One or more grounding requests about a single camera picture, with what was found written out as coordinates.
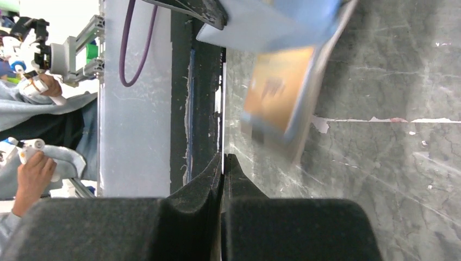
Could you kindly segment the gold credit card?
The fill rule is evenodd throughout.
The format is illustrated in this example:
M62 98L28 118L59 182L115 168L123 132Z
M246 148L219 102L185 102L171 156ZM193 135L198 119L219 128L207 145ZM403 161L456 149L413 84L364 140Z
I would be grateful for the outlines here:
M286 134L313 57L313 47L258 54L243 107L248 119Z

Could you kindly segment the operator left hand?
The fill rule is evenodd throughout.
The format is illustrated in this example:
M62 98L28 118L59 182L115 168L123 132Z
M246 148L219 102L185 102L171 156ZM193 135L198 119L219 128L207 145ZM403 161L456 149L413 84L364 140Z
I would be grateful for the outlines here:
M47 91L41 94L48 97L59 97L63 94L60 83L51 75L39 74L40 80L47 86Z

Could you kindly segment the aluminium extrusion rail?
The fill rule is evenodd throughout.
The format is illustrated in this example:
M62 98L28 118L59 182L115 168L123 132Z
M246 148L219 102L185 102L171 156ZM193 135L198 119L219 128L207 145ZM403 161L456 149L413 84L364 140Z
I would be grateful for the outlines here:
M49 72L60 76L61 82L77 87L80 82L93 80L104 73L104 60L99 56L96 39L104 34L105 21L93 15L78 36L69 36L63 44L51 43ZM85 52L85 65L77 69L76 57Z

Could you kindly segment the teleoperation leader device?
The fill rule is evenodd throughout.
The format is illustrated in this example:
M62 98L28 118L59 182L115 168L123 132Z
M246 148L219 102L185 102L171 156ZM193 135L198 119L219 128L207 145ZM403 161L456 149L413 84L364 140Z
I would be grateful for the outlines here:
M21 16L2 36L1 57L15 74L44 73L51 68L51 47L46 44L48 26L44 19Z

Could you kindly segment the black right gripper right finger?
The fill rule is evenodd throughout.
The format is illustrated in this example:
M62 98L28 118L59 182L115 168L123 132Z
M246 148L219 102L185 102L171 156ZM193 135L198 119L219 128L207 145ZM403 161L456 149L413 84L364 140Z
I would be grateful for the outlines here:
M269 198L227 154L223 260L381 260L370 221L341 198Z

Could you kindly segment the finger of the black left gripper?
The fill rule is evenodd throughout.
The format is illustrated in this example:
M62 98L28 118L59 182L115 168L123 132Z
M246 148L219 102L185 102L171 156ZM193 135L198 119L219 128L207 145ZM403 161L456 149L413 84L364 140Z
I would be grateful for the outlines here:
M192 16L218 30L227 24L228 14L219 0L144 0L147 3Z

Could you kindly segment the operator right hand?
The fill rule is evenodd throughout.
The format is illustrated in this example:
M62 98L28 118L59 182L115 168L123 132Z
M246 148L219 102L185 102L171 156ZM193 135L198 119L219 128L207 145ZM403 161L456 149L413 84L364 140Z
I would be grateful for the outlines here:
M56 166L52 158L39 151L18 167L18 190L12 208L13 214L23 216L41 198L51 182Z

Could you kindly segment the operator grey sweater body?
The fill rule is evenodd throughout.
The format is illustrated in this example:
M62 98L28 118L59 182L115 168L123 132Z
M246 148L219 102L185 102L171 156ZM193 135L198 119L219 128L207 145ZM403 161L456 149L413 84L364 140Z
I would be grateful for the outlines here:
M1 139L42 139L51 148L46 154L57 160L58 170L68 170L68 156L83 157L83 172L70 171L82 180L96 181L97 168L97 94L86 92L56 105L50 97L25 96L17 85L1 81ZM58 147L72 153L61 153Z

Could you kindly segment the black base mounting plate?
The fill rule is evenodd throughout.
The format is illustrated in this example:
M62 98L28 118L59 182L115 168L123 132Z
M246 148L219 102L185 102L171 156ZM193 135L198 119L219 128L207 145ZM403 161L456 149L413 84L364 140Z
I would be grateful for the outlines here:
M171 13L172 90L170 192L198 176L219 150L220 95L223 49L196 40L203 23Z

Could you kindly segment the grey leather card holder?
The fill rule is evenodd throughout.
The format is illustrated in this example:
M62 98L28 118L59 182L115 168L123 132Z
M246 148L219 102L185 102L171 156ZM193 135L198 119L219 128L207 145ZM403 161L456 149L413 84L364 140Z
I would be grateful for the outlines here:
M304 150L329 57L357 1L223 1L229 20L223 30L204 25L199 41L256 55L313 47L314 57L286 134L249 120L242 109L241 128L253 141L297 164Z

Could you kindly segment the thin card edge-on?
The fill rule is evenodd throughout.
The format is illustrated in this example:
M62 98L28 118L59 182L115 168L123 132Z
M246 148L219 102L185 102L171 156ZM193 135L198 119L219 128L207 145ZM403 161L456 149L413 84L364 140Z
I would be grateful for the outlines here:
M222 64L222 97L221 97L221 173L225 174L225 119L226 119L226 80L227 63Z

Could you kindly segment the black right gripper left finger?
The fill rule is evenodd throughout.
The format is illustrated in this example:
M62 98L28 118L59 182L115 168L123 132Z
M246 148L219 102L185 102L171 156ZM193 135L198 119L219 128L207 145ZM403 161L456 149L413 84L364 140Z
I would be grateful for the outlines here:
M1 260L218 260L221 155L167 198L54 199L21 220Z

